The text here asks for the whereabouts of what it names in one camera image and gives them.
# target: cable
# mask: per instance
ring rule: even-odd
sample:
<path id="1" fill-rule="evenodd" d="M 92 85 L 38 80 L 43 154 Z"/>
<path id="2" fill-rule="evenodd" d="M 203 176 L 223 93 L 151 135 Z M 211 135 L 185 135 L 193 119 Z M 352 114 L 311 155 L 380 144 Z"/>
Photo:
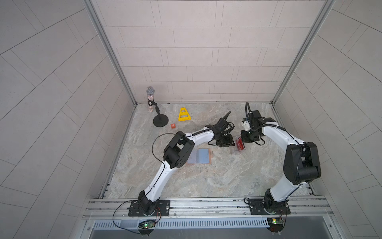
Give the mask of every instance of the cable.
<path id="1" fill-rule="evenodd" d="M 117 209 L 116 209 L 116 210 L 114 211 L 114 213 L 113 213 L 112 220 L 113 220 L 113 223 L 114 223 L 114 225 L 115 225 L 116 227 L 121 228 L 121 229 L 124 229 L 124 230 L 129 231 L 129 232 L 134 233 L 134 234 L 141 235 L 141 233 L 137 233 L 137 232 L 131 231 L 131 230 L 129 230 L 129 229 L 122 228 L 122 227 L 118 226 L 117 224 L 115 224 L 115 222 L 114 222 L 114 215 L 115 215 L 115 213 L 117 212 L 118 208 L 120 208 L 123 204 L 125 204 L 125 203 L 127 203 L 127 202 L 132 202 L 132 201 L 133 201 L 133 200 L 129 200 L 129 201 L 126 201 L 126 202 L 122 203 L 121 205 L 119 205 L 119 206 L 117 207 Z"/>

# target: marble floor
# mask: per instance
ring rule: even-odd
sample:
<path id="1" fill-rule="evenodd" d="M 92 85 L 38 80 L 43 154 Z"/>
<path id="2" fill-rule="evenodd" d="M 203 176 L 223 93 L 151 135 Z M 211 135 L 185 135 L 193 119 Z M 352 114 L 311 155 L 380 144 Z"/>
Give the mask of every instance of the marble floor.
<path id="1" fill-rule="evenodd" d="M 228 111 L 228 121 L 234 123 L 231 132 L 234 139 L 240 136 L 241 121 L 245 117 L 244 103 L 210 104 L 160 104 L 160 112 L 169 118 L 168 125 L 157 128 L 152 119 L 156 115 L 147 110 L 148 105 L 139 104 L 134 114 L 125 145 L 106 192 L 107 198 L 137 198 L 155 176 L 160 162 L 151 153 L 154 139 L 163 133 L 181 130 L 191 133 L 207 124 L 215 124 Z M 191 120 L 178 121 L 181 107 L 186 107 Z M 268 103 L 253 103 L 251 110 L 259 110 L 263 117 L 275 119 Z M 173 135 L 160 137 L 154 145 L 155 155 L 162 159 L 163 149 Z M 284 153 L 267 137 L 265 145 L 247 143 L 246 150 L 231 155 L 229 148 L 207 144 L 198 148 L 212 151 L 211 164 L 184 165 L 173 174 L 162 192 L 165 197 L 244 197 L 263 196 L 282 176 Z M 294 195 L 308 195 L 307 188 L 298 189 Z"/>

